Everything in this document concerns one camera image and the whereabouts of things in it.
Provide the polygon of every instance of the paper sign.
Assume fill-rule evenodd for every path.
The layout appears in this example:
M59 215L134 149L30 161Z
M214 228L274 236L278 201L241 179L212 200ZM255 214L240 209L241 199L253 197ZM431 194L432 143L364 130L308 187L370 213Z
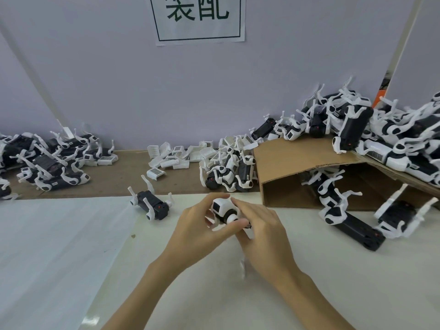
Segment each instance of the paper sign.
M146 0L156 45L243 42L246 0Z

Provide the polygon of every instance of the forearm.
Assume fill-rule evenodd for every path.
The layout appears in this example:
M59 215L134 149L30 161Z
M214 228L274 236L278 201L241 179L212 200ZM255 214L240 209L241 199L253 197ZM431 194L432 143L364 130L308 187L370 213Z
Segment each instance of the forearm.
M288 275L276 288L307 330L355 330L307 274Z
M139 284L102 330L143 330L162 294L178 274L161 258L152 262Z

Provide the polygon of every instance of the hand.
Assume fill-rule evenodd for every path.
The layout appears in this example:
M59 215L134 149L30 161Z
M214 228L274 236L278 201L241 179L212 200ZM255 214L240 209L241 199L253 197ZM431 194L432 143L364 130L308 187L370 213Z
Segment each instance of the hand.
M212 223L206 216L212 217L209 209L217 198L229 198L229 194L210 193L200 203L185 209L180 216L173 235L159 257L173 266L176 274L209 255L223 241L249 224L248 220L239 219L212 231L209 228Z
M252 225L254 239L250 239L244 230L236 236L255 270L275 287L282 285L285 278L300 272L286 230L276 212L263 205L231 200Z

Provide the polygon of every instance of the white table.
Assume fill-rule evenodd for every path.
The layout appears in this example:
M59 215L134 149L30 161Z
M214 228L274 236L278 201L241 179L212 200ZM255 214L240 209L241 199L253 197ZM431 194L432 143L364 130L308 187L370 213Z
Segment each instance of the white table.
M99 290L88 318L99 329L130 294L148 264L163 250L185 207L204 195L176 195L162 222L137 221ZM261 203L260 194L234 197ZM440 329L440 219L431 210L409 239L387 240L375 253L329 227L316 210L275 209L289 235L295 260L330 303L357 330ZM374 224L372 213L355 212ZM242 252L230 238L182 273L165 292L146 329L302 329L278 294L255 272L240 278Z

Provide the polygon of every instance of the left hand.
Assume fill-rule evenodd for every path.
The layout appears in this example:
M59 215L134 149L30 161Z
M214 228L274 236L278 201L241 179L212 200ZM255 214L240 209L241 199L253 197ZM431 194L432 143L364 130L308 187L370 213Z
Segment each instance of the left hand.
M212 223L206 216L212 217L209 209L217 198L229 198L229 194L210 193L200 203L185 209L165 250L159 256L159 259L173 267L177 275L209 255L223 241L249 224L247 219L239 219L212 231L209 228Z

